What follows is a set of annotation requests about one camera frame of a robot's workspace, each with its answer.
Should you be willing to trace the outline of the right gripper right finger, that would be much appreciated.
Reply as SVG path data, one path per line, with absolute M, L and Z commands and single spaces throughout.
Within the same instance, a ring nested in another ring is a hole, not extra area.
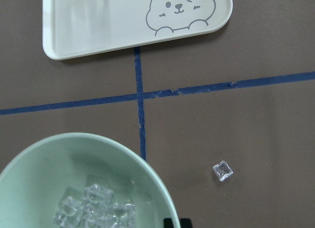
M 190 218 L 180 218 L 181 228 L 193 228 L 192 221 Z

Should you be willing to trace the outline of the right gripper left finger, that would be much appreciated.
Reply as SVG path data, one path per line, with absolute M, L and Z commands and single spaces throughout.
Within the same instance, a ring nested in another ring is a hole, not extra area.
M 174 228 L 172 219 L 171 218 L 164 218 L 163 219 L 163 227 L 164 228 Z

